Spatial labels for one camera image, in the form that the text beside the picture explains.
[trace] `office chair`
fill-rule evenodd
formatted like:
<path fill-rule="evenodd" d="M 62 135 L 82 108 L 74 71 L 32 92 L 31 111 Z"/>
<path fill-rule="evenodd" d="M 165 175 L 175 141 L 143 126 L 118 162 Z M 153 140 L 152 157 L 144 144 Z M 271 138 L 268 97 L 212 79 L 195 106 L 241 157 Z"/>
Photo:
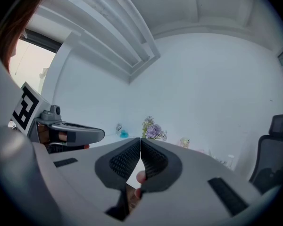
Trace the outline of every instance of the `office chair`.
<path fill-rule="evenodd" d="M 250 182 L 263 194 L 283 183 L 283 115 L 272 119 L 269 135 L 258 142 L 258 154 Z"/>

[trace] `black strip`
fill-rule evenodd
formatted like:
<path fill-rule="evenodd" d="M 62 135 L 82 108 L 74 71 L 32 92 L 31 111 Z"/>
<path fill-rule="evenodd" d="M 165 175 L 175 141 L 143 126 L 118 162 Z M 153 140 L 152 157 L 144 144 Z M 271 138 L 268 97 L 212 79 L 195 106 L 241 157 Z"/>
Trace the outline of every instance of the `black strip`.
<path fill-rule="evenodd" d="M 58 131 L 57 130 L 48 130 L 48 133 L 49 133 L 49 139 L 50 141 L 61 141 L 58 137 Z"/>
<path fill-rule="evenodd" d="M 75 131 L 68 131 L 67 132 L 67 142 L 75 142 L 75 140 L 76 140 Z"/>
<path fill-rule="evenodd" d="M 34 44 L 36 46 L 39 46 L 41 48 L 47 49 L 53 53 L 57 53 L 57 51 L 62 46 L 61 43 L 54 41 L 40 33 L 31 31 L 29 29 L 25 29 L 27 33 L 27 39 L 21 35 L 20 39 L 23 41 L 26 41 L 28 43 Z"/>
<path fill-rule="evenodd" d="M 208 183 L 232 216 L 248 207 L 242 198 L 222 178 L 213 178 Z"/>
<path fill-rule="evenodd" d="M 53 163 L 55 164 L 55 166 L 57 168 L 59 168 L 59 167 L 66 166 L 66 165 L 69 165 L 69 164 L 77 162 L 77 161 L 78 160 L 76 158 L 68 158 L 68 159 L 61 160 L 61 161 L 54 161 Z"/>

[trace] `white ceiling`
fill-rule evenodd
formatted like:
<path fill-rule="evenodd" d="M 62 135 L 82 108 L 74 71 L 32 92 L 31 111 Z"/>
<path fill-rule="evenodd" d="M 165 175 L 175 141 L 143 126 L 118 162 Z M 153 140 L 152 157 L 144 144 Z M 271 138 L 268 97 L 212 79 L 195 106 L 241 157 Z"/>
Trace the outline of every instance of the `white ceiling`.
<path fill-rule="evenodd" d="M 252 41 L 276 56 L 283 51 L 283 23 L 266 0 L 44 0 L 28 28 L 59 42 L 71 32 L 83 34 L 90 49 L 122 58 L 110 61 L 131 77 L 159 58 L 153 38 L 218 33 Z"/>

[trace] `hand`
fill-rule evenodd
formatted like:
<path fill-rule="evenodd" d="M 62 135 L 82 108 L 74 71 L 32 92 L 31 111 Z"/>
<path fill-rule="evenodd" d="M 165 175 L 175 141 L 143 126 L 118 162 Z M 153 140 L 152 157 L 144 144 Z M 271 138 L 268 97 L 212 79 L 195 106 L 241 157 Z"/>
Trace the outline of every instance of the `hand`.
<path fill-rule="evenodd" d="M 44 144 L 44 145 L 48 145 L 51 141 L 50 141 L 50 137 L 49 137 L 49 128 L 47 126 L 38 125 L 38 132 L 39 132 L 39 139 L 40 139 L 40 143 Z M 65 131 L 59 131 L 58 132 L 58 138 L 61 141 L 67 141 L 67 132 Z"/>
<path fill-rule="evenodd" d="M 136 175 L 136 180 L 143 184 L 146 181 L 146 171 L 140 171 L 139 173 L 137 173 Z M 138 188 L 134 191 L 134 195 L 135 197 L 137 197 L 138 199 L 141 198 L 141 189 Z"/>

